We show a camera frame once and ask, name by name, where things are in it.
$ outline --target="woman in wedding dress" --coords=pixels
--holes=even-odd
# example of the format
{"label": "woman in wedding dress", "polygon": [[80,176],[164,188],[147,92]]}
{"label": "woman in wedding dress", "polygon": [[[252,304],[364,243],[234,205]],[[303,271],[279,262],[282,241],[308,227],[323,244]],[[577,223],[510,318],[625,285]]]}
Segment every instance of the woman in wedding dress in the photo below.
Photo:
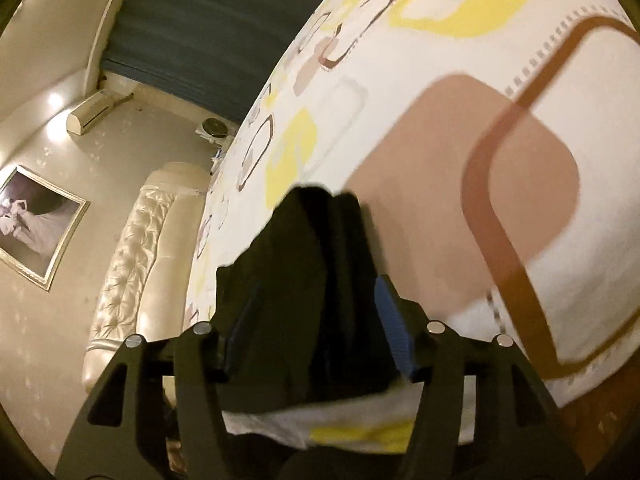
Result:
{"label": "woman in wedding dress", "polygon": [[32,251],[44,258],[50,258],[56,251],[60,238],[73,218],[78,204],[67,200],[62,206],[42,215],[35,215],[27,209],[26,200],[6,199],[2,206],[9,212],[0,217],[0,231],[11,234]]}

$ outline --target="blue-gray curtain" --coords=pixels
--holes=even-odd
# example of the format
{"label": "blue-gray curtain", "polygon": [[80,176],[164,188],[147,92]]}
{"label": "blue-gray curtain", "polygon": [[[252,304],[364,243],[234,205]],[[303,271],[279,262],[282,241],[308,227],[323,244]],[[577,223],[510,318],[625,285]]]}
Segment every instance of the blue-gray curtain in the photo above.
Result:
{"label": "blue-gray curtain", "polygon": [[322,0],[124,0],[102,68],[241,122]]}

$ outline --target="wedding photo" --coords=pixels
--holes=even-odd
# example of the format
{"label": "wedding photo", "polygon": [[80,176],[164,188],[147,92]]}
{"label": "wedding photo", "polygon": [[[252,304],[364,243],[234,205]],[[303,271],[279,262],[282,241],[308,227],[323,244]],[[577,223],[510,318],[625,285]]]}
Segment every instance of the wedding photo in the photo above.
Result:
{"label": "wedding photo", "polygon": [[0,188],[0,258],[49,290],[88,203],[16,166]]}

